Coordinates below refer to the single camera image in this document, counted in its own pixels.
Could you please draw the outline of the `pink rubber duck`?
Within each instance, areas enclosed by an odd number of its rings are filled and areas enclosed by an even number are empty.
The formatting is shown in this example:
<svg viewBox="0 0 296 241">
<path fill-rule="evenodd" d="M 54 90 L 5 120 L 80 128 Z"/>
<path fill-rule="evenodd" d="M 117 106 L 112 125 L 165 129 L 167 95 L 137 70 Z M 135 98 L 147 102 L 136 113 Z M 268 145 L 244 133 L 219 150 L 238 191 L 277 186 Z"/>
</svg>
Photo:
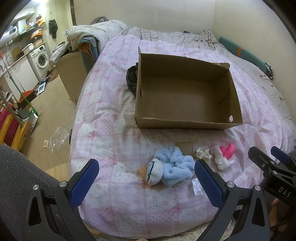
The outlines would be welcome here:
<svg viewBox="0 0 296 241">
<path fill-rule="evenodd" d="M 223 157 L 225 157 L 227 160 L 230 160 L 235 152 L 235 146 L 231 143 L 227 147 L 220 146 L 219 148 Z"/>
</svg>

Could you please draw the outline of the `white sock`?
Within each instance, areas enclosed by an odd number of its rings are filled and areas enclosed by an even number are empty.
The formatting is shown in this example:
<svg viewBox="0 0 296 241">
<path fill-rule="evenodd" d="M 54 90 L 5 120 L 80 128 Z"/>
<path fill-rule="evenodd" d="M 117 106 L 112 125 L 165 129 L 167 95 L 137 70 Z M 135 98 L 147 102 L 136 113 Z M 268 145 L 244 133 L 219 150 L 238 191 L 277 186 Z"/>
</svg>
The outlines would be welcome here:
<svg viewBox="0 0 296 241">
<path fill-rule="evenodd" d="M 232 158 L 229 161 L 223 156 L 218 145 L 214 146 L 211 152 L 214 155 L 214 160 L 219 170 L 224 171 L 234 164 L 234 160 Z"/>
</svg>

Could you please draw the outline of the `cream lace scrunchie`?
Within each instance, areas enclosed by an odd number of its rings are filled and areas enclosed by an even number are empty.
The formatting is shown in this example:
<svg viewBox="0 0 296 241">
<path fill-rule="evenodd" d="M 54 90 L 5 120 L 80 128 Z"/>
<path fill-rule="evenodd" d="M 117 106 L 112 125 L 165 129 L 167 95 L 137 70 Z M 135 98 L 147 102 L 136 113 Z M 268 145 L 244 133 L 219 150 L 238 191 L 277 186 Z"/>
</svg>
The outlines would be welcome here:
<svg viewBox="0 0 296 241">
<path fill-rule="evenodd" d="M 203 147 L 198 147 L 196 150 L 196 157 L 198 160 L 204 160 L 206 163 L 209 163 L 212 159 L 212 155 L 209 152 L 209 149 L 204 149 Z"/>
</svg>

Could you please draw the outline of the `light blue fluffy sock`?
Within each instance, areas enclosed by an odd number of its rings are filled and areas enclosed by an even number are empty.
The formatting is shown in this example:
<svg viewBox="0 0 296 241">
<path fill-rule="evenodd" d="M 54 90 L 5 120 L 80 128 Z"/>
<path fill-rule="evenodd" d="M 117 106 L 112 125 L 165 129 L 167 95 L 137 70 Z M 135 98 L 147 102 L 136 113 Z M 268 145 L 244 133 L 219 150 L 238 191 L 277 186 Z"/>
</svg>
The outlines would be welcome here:
<svg viewBox="0 0 296 241">
<path fill-rule="evenodd" d="M 148 185 L 162 182 L 168 187 L 191 179 L 194 176 L 195 161 L 190 155 L 183 155 L 180 148 L 170 146 L 158 149 L 147 166 Z"/>
</svg>

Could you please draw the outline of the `orange sponge piece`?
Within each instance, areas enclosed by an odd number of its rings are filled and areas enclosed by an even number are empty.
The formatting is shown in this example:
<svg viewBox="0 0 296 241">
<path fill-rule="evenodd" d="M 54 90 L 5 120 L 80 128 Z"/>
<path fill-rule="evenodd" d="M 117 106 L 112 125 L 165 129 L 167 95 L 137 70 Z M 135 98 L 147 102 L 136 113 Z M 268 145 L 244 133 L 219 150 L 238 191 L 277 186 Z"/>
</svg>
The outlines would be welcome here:
<svg viewBox="0 0 296 241">
<path fill-rule="evenodd" d="M 141 166 L 138 168 L 137 172 L 140 178 L 142 178 L 144 182 L 147 182 L 147 166 Z"/>
</svg>

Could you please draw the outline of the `grey trouser leg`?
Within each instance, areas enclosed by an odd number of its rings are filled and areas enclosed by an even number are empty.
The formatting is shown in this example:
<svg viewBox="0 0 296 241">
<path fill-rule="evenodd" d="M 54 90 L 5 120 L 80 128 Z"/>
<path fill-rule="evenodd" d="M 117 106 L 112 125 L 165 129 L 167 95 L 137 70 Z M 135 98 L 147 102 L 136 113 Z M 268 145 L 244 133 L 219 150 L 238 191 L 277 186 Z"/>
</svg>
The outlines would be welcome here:
<svg viewBox="0 0 296 241">
<path fill-rule="evenodd" d="M 23 224 L 32 187 L 55 187 L 59 181 L 23 154 L 1 145 L 1 240 L 23 240 Z"/>
</svg>

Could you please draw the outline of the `pink patterned quilt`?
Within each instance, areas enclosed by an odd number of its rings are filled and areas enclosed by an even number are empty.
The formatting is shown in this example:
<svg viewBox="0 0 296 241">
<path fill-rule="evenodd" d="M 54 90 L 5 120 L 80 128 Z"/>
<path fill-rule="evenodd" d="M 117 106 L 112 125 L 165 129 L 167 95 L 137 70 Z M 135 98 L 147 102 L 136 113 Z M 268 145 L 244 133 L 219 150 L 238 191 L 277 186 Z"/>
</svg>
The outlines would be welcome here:
<svg viewBox="0 0 296 241">
<path fill-rule="evenodd" d="M 269 153 L 272 146 L 285 152 L 295 147 L 295 125 L 280 113 L 255 79 L 230 62 L 243 123 L 225 131 L 139 129 L 135 99 L 126 85 L 126 72 L 138 51 L 227 62 L 219 51 L 177 45 L 119 34 L 104 47 L 89 73 L 77 105 L 71 138 L 70 171 L 75 173 L 93 158 L 100 171 L 79 214 L 88 226 L 107 235 L 155 238 L 186 232 L 210 221 L 216 213 L 206 195 L 196 196 L 191 180 L 168 187 L 148 187 L 137 174 L 155 151 L 176 142 L 191 141 L 195 148 L 233 143 L 233 165 L 221 176 L 237 186 L 259 184 L 261 170 L 248 159 L 250 147 Z"/>
</svg>

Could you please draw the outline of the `clear plastic bag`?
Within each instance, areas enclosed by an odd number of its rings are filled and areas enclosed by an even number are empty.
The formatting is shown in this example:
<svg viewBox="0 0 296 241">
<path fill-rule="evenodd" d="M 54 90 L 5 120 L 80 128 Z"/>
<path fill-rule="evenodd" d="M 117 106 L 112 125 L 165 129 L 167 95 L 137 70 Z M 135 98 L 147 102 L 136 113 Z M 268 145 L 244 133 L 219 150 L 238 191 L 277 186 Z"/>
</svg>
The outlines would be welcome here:
<svg viewBox="0 0 296 241">
<path fill-rule="evenodd" d="M 70 133 L 63 127 L 58 127 L 53 135 L 49 138 L 49 146 L 51 155 L 53 155 L 54 151 L 57 151 L 67 145 L 67 139 Z"/>
</svg>

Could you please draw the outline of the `red yellow drying rack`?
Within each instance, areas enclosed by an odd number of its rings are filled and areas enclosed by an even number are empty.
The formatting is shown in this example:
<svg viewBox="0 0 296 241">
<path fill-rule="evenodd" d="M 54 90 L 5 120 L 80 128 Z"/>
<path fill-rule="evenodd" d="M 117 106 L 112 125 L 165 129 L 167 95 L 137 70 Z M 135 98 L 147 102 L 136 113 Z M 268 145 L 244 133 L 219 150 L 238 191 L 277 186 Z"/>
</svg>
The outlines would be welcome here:
<svg viewBox="0 0 296 241">
<path fill-rule="evenodd" d="M 20 151 L 25 142 L 25 135 L 28 129 L 28 122 L 21 125 L 13 116 L 13 105 L 8 103 L 5 105 L 1 101 L 1 144 L 5 144 L 17 151 Z"/>
</svg>

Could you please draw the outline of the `teal bolster pillow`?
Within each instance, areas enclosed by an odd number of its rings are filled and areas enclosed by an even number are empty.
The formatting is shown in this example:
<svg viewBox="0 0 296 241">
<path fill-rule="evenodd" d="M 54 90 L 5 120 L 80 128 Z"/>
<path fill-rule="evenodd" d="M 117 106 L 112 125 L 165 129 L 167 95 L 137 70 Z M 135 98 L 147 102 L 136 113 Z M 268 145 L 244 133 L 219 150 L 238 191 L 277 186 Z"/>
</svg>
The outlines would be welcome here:
<svg viewBox="0 0 296 241">
<path fill-rule="evenodd" d="M 258 57 L 256 57 L 248 50 L 222 36 L 219 38 L 219 43 L 221 43 L 233 55 L 257 66 L 263 73 L 265 73 L 271 80 L 273 80 L 273 68 L 267 62 L 261 61 Z"/>
</svg>

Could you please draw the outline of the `brown cardboard box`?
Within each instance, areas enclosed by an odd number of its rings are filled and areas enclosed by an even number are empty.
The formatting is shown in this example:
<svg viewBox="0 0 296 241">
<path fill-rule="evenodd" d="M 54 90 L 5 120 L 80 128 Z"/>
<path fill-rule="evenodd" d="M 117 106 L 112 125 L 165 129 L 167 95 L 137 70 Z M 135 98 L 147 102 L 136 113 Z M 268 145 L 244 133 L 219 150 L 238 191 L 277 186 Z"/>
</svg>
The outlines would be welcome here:
<svg viewBox="0 0 296 241">
<path fill-rule="evenodd" d="M 139 53 L 138 128 L 225 130 L 243 123 L 227 62 Z"/>
</svg>

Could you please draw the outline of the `brown wooden cabinet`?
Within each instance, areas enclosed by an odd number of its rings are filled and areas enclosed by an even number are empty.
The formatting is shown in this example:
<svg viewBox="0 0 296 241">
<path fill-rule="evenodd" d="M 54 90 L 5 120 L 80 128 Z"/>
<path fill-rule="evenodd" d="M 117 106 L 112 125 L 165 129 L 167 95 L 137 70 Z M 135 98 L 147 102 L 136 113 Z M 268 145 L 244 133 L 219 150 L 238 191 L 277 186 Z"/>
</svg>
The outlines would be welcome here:
<svg viewBox="0 0 296 241">
<path fill-rule="evenodd" d="M 69 99 L 77 105 L 87 73 L 79 51 L 62 56 L 56 63 L 59 76 L 69 95 Z"/>
</svg>

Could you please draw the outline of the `black bag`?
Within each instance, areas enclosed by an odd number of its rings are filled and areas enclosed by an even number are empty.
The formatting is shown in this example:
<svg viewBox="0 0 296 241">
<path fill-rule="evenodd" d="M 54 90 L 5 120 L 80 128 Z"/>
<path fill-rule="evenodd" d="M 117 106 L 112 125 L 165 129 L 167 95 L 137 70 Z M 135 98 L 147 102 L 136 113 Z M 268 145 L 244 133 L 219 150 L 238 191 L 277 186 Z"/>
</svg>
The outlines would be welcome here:
<svg viewBox="0 0 296 241">
<path fill-rule="evenodd" d="M 136 96 L 137 92 L 137 73 L 138 73 L 138 62 L 128 68 L 126 73 L 126 84 L 128 87 L 128 90 Z"/>
</svg>

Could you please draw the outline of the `white washing machine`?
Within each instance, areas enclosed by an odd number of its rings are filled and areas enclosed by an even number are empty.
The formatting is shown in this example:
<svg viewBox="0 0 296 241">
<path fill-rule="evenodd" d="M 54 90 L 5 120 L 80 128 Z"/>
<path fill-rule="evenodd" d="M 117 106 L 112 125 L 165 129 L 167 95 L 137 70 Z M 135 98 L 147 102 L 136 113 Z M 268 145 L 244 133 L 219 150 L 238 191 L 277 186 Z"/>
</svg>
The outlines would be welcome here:
<svg viewBox="0 0 296 241">
<path fill-rule="evenodd" d="M 47 76 L 49 66 L 49 56 L 46 53 L 45 44 L 41 44 L 28 55 L 27 59 L 30 66 L 39 81 Z"/>
</svg>

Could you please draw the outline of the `grey crumpled blanket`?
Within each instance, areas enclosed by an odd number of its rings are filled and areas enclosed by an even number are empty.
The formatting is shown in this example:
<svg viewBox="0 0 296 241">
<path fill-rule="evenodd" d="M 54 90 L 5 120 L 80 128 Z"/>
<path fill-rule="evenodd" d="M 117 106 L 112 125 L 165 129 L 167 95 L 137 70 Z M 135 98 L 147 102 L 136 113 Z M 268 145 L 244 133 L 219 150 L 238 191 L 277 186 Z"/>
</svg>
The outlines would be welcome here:
<svg viewBox="0 0 296 241">
<path fill-rule="evenodd" d="M 67 40 L 72 49 L 78 48 L 78 42 L 84 37 L 94 37 L 98 41 L 98 52 L 100 53 L 105 44 L 114 36 L 127 28 L 127 25 L 118 20 L 110 20 L 93 25 L 78 25 L 70 28 Z"/>
</svg>

